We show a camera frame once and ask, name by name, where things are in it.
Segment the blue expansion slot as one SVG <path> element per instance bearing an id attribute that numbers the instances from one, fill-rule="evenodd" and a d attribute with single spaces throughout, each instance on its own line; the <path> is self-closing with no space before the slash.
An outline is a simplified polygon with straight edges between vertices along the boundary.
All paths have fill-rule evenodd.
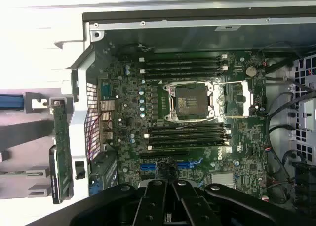
<path id="1" fill-rule="evenodd" d="M 178 169 L 191 169 L 194 168 L 188 161 L 185 162 L 177 162 Z M 140 170 L 142 171 L 155 171 L 156 164 L 155 163 L 142 163 L 140 164 Z"/>

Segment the silver chipset heatsink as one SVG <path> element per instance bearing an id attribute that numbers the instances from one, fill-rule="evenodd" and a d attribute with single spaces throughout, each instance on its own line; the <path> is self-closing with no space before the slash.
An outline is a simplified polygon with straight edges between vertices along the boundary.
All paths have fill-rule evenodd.
<path id="1" fill-rule="evenodd" d="M 234 175 L 230 172 L 224 173 L 212 173 L 211 174 L 211 182 L 213 184 L 222 184 L 230 188 L 234 188 Z"/>

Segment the RAM slot with black latches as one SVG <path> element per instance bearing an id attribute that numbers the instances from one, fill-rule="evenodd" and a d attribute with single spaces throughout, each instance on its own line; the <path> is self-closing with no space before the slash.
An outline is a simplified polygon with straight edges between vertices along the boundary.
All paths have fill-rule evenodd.
<path id="1" fill-rule="evenodd" d="M 209 62 L 189 62 L 189 63 L 156 63 L 156 64 L 149 64 L 147 63 L 146 66 L 149 67 L 157 67 L 157 66 L 208 66 L 208 65 L 221 65 L 221 62 L 216 61 L 209 61 Z"/>
<path id="2" fill-rule="evenodd" d="M 230 140 L 230 138 L 192 138 L 192 139 L 174 139 L 174 140 L 149 140 L 151 144 L 158 144 L 158 143 L 195 143 L 195 142 L 223 142 Z"/>
<path id="3" fill-rule="evenodd" d="M 200 77 L 220 77 L 223 73 L 204 73 L 204 74 L 154 74 L 144 75 L 146 79 L 172 79 L 172 78 L 200 78 Z"/>
<path id="4" fill-rule="evenodd" d="M 173 131 L 173 130 L 189 130 L 189 129 L 224 129 L 224 128 L 231 128 L 231 124 L 223 124 L 223 123 L 215 123 L 210 125 L 197 125 L 197 126 L 184 126 L 184 127 L 174 127 L 174 126 L 168 126 L 168 127 L 153 127 L 149 128 L 149 132 L 154 131 Z"/>

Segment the RAM slot with white latches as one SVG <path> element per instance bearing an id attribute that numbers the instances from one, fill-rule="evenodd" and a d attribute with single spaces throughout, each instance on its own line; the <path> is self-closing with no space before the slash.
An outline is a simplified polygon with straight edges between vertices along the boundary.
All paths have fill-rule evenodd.
<path id="1" fill-rule="evenodd" d="M 188 137 L 188 136 L 216 136 L 216 135 L 226 135 L 227 132 L 199 132 L 199 133 L 175 133 L 175 134 L 144 134 L 144 138 L 157 138 L 157 137 Z"/>
<path id="2" fill-rule="evenodd" d="M 220 56 L 212 56 L 212 57 L 184 57 L 184 58 L 162 58 L 162 59 L 145 59 L 144 57 L 140 57 L 138 59 L 139 62 L 160 62 L 160 61 L 191 61 L 191 60 L 223 60 L 228 59 L 228 54 L 222 54 Z"/>
<path id="3" fill-rule="evenodd" d="M 140 69 L 139 72 L 141 74 L 150 73 L 150 72 L 180 72 L 180 71 L 227 71 L 228 66 L 221 67 L 179 67 L 179 68 L 156 68 L 156 69 Z"/>

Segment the green motherboard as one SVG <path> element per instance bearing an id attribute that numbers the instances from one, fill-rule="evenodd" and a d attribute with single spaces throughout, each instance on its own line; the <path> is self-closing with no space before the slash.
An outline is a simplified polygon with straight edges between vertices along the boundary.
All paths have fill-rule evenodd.
<path id="1" fill-rule="evenodd" d="M 139 62 L 140 57 L 145 59 L 184 58 L 184 57 L 214 57 L 228 54 L 223 60 L 191 60 L 191 61 L 160 61 Z M 221 62 L 221 65 L 208 66 L 157 66 L 156 63 L 189 63 L 189 62 Z M 119 181 L 138 185 L 142 180 L 154 179 L 155 171 L 142 171 L 140 164 L 156 163 L 159 160 L 174 159 L 177 162 L 188 161 L 194 168 L 178 169 L 178 178 L 192 180 L 200 188 L 211 184 L 212 173 L 230 172 L 234 175 L 235 186 L 254 197 L 261 197 L 267 186 L 267 174 L 263 168 L 262 154 L 266 144 L 266 118 L 225 119 L 216 116 L 209 121 L 174 123 L 164 120 L 163 108 L 166 100 L 162 93 L 165 84 L 180 81 L 214 81 L 218 83 L 242 81 L 248 82 L 248 88 L 253 94 L 253 105 L 249 109 L 250 116 L 267 115 L 267 101 L 265 88 L 264 58 L 251 51 L 217 51 L 217 52 L 185 52 L 185 53 L 138 53 L 116 55 L 109 65 L 99 62 L 102 74 L 98 77 L 99 89 L 101 82 L 110 82 L 115 95 L 115 110 L 112 112 L 113 128 L 104 129 L 100 117 L 99 130 L 102 144 L 107 149 L 115 149 L 118 156 Z M 221 67 L 228 66 L 227 71 L 180 71 L 180 72 L 150 72 L 141 74 L 140 69 L 179 68 L 179 67 Z M 255 77 L 248 77 L 245 70 L 249 66 L 257 69 Z M 172 79 L 146 79 L 144 75 L 154 74 L 204 74 L 223 73 L 220 77 L 200 78 L 172 78 Z M 210 124 L 231 124 L 231 128 L 224 129 L 189 129 L 173 131 L 149 132 L 153 127 L 184 127 Z M 199 132 L 227 132 L 226 135 L 216 136 L 188 136 L 188 137 L 157 137 L 144 138 L 144 134 L 175 134 Z M 151 144 L 149 140 L 174 140 L 192 138 L 230 138 L 223 142 L 195 142 L 195 143 L 158 143 Z M 197 146 L 197 145 L 230 145 L 229 147 L 182 149 L 166 151 L 188 151 L 187 156 L 175 156 L 155 159 L 141 159 L 141 153 L 162 152 L 148 151 L 147 145 L 155 147 Z"/>

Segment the ribbed silver port block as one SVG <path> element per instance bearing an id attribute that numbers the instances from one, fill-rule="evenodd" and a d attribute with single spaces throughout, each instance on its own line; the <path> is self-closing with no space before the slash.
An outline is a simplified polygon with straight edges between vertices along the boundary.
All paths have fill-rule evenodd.
<path id="1" fill-rule="evenodd" d="M 104 112 L 101 114 L 101 121 L 104 129 L 113 128 L 112 112 Z"/>

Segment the thin metal locking lever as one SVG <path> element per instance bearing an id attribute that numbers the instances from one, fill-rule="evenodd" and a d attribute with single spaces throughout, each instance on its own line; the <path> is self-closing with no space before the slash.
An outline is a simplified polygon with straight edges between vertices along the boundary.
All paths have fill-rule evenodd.
<path id="1" fill-rule="evenodd" d="M 244 119 L 244 118 L 267 118 L 268 116 L 216 116 L 217 118 L 225 118 L 225 119 Z"/>
<path id="2" fill-rule="evenodd" d="M 189 85 L 189 84 L 202 84 L 202 83 L 204 83 L 206 86 L 208 86 L 208 85 L 235 84 L 235 83 L 243 83 L 243 82 L 247 83 L 246 80 L 222 82 L 222 83 L 218 83 L 218 82 L 214 82 L 214 81 L 180 81 L 180 82 L 169 83 L 167 86 L 183 86 L 183 85 Z"/>

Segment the tall silver port block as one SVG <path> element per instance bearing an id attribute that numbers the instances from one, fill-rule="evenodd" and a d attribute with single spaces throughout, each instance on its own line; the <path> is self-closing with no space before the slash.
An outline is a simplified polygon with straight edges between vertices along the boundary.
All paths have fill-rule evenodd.
<path id="1" fill-rule="evenodd" d="M 114 111 L 115 110 L 115 100 L 101 100 L 100 109 L 102 112 Z"/>

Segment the silver socket cover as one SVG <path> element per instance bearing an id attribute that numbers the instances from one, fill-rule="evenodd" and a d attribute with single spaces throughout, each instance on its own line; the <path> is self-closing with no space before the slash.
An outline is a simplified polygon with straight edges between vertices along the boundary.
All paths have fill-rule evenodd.
<path id="1" fill-rule="evenodd" d="M 248 82 L 213 85 L 212 105 L 215 116 L 250 116 L 253 94 Z"/>

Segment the black fan shroud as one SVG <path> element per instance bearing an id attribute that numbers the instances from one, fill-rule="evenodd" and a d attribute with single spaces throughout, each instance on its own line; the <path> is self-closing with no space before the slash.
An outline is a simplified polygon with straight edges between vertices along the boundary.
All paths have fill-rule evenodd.
<path id="1" fill-rule="evenodd" d="M 316 204 L 316 166 L 295 162 L 295 195 L 298 200 Z"/>

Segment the teal serial port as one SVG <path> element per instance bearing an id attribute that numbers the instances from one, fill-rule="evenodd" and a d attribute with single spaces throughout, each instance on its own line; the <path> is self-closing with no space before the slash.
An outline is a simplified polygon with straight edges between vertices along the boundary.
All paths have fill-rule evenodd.
<path id="1" fill-rule="evenodd" d="M 102 81 L 100 90 L 102 100 L 110 100 L 115 98 L 113 86 L 110 82 Z"/>

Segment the perforated metal disk bay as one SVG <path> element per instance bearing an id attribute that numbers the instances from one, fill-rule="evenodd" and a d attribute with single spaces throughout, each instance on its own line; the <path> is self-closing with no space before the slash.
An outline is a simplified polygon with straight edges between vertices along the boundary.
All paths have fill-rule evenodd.
<path id="1" fill-rule="evenodd" d="M 316 54 L 296 62 L 295 81 L 316 91 Z M 296 104 L 296 149 L 316 166 L 316 98 Z"/>

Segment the grey parts rack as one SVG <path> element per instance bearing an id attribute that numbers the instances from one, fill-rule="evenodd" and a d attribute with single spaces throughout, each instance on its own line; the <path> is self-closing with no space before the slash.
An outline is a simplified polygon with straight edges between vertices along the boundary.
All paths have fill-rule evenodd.
<path id="1" fill-rule="evenodd" d="M 54 144 L 55 131 L 50 106 L 54 101 L 63 101 L 68 124 L 74 110 L 72 98 L 54 90 L 26 91 L 22 95 L 23 110 L 0 110 L 0 171 L 44 175 L 0 176 L 0 199 L 51 196 L 49 149 Z"/>

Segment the dark grey PC case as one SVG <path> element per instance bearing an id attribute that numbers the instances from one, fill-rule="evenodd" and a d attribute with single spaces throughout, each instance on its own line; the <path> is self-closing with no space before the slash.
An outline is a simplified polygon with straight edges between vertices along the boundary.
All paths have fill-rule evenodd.
<path id="1" fill-rule="evenodd" d="M 316 54 L 316 16 L 298 17 L 283 8 L 96 12 L 83 15 L 88 47 L 71 66 L 73 113 L 69 123 L 72 196 L 80 200 L 118 184 L 118 156 L 100 137 L 99 62 L 116 55 L 251 51 L 266 61 L 266 144 L 262 154 L 267 186 L 255 197 L 316 219 L 316 204 L 295 195 L 296 104 L 316 98 L 316 91 L 295 81 L 296 62 Z M 169 173 L 163 226 L 190 226 Z"/>

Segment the hard disk with blue rails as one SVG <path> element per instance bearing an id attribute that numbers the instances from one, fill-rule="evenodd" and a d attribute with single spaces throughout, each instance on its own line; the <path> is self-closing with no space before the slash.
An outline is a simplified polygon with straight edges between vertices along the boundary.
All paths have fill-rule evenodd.
<path id="1" fill-rule="evenodd" d="M 0 94 L 0 110 L 23 110 L 24 96 L 22 94 Z"/>

